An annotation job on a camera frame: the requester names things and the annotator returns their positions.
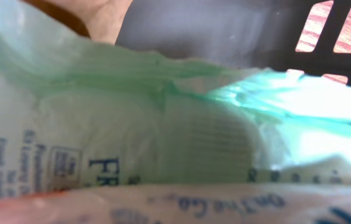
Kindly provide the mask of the teal wipes packet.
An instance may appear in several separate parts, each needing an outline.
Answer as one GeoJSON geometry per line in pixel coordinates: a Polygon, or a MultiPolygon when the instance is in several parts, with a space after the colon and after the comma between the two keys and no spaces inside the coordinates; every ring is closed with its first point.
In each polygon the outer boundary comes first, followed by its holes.
{"type": "Polygon", "coordinates": [[[0,199],[246,182],[351,184],[351,87],[99,44],[0,1],[0,199]]]}

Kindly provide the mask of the brown snack pouch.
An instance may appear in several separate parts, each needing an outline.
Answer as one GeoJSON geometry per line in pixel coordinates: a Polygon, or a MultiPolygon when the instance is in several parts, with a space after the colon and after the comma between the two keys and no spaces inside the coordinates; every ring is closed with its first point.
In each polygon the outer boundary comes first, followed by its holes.
{"type": "Polygon", "coordinates": [[[76,33],[114,44],[132,0],[25,0],[76,33]]]}

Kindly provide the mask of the orange small packet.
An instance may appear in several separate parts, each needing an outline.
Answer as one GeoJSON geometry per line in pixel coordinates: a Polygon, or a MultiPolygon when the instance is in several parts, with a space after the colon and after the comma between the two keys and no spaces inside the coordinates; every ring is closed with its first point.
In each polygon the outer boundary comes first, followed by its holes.
{"type": "Polygon", "coordinates": [[[97,187],[0,200],[0,223],[351,223],[351,186],[97,187]]]}

